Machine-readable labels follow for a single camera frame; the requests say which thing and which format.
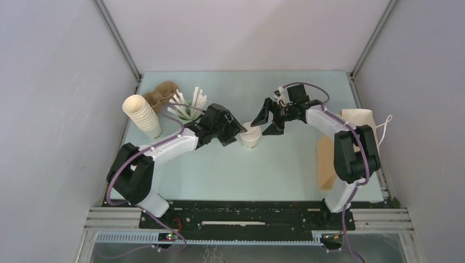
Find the white plastic cup lid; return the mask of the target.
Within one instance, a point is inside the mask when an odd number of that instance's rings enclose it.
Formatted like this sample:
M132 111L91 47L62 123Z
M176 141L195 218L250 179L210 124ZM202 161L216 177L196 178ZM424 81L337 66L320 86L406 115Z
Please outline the white plastic cup lid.
M260 126L252 127L251 124L252 122L242 123L242 126L246 129L245 132L240 133L240 137L242 140L256 141L260 138L262 134Z

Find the single paper cup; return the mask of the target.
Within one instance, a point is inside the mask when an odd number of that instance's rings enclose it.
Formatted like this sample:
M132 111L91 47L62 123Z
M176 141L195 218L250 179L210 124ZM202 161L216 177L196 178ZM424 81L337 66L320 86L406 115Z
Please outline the single paper cup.
M242 140L242 139L241 139L241 142L242 142L242 145L243 145L244 147L252 149L252 148L255 148L256 145L258 144L258 140L256 140L256 141L246 141L246 140Z

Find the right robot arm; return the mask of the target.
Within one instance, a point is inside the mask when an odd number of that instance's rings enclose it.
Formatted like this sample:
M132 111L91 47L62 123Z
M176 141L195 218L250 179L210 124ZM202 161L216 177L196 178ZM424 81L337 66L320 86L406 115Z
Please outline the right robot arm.
M322 201L324 210L319 214L319 222L322 227L333 229L341 221L340 213L349 209L358 188L369 183L381 161L373 129L332 113L326 106L329 96L325 101L310 99L307 86L305 82L293 82L279 87L273 97L265 99L251 125L271 122L262 134L282 135L286 122L299 120L332 138L337 179Z

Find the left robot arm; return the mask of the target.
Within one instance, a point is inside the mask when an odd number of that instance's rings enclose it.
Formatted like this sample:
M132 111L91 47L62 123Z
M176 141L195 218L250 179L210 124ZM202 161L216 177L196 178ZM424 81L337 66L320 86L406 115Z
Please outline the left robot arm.
M223 146L235 142L247 129L225 107L212 103L194 121L180 125L180 130L153 144L124 144L107 175L106 201L109 205L128 203L152 214L160 228L172 224L169 203L152 186L155 168L184 153L197 150L213 139Z

